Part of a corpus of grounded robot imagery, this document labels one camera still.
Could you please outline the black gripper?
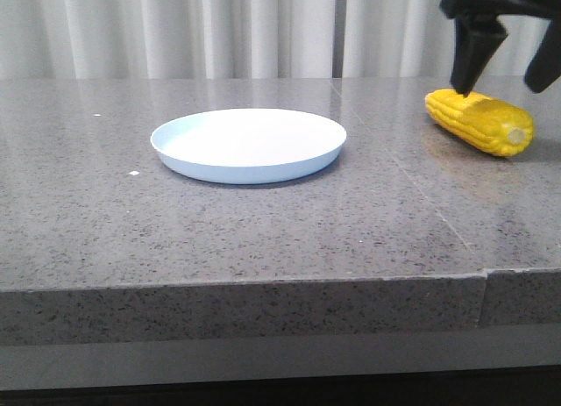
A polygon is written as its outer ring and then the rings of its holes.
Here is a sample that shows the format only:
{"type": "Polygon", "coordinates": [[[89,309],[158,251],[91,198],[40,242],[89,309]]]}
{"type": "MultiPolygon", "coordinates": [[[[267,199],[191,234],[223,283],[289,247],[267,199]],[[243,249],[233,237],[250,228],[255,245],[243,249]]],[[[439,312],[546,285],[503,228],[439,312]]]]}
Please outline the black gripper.
{"type": "MultiPolygon", "coordinates": [[[[469,95],[487,63],[508,36],[496,16],[521,15],[560,19],[560,0],[441,0],[447,18],[455,18],[455,53],[451,86],[469,95]]],[[[560,21],[551,20],[524,76],[527,87],[541,93],[560,77],[560,21]]]]}

